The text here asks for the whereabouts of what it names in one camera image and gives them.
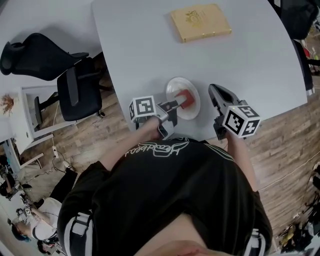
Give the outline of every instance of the book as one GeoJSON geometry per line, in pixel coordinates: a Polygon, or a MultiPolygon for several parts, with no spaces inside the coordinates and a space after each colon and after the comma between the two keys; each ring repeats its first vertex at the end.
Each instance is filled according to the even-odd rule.
{"type": "Polygon", "coordinates": [[[214,3],[177,9],[171,12],[171,17],[183,43],[232,32],[224,13],[214,3]]]}

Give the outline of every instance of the white plate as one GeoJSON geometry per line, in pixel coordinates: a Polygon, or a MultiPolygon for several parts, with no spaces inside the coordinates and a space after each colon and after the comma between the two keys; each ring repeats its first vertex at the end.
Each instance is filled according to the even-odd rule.
{"type": "Polygon", "coordinates": [[[192,120],[196,118],[200,112],[200,97],[196,87],[189,80],[183,77],[172,78],[166,86],[166,99],[167,101],[174,101],[176,94],[184,89],[189,90],[191,95],[194,97],[194,103],[186,109],[178,107],[176,112],[178,117],[185,120],[192,120]]]}

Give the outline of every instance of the hand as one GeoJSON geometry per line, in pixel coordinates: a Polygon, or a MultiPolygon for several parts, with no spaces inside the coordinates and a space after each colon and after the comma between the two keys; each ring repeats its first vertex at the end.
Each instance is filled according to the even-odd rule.
{"type": "Polygon", "coordinates": [[[160,134],[158,132],[158,126],[160,125],[159,118],[153,116],[148,119],[138,131],[143,133],[143,140],[145,142],[158,140],[160,138],[160,134]]]}

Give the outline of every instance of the black and white cube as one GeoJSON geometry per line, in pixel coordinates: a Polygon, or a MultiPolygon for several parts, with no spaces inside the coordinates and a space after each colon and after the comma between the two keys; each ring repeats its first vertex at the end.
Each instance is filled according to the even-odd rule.
{"type": "Polygon", "coordinates": [[[229,106],[222,125],[238,138],[256,133],[261,117],[248,105],[229,106]]]}
{"type": "Polygon", "coordinates": [[[132,123],[138,122],[139,118],[156,115],[154,97],[151,95],[133,98],[129,105],[129,114],[132,123]]]}

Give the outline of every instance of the chair headrest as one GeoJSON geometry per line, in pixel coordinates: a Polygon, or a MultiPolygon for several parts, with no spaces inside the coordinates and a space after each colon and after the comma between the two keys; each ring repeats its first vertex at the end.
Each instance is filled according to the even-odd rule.
{"type": "Polygon", "coordinates": [[[22,43],[7,42],[3,48],[0,58],[0,71],[4,75],[9,75],[14,69],[26,47],[22,43]]]}

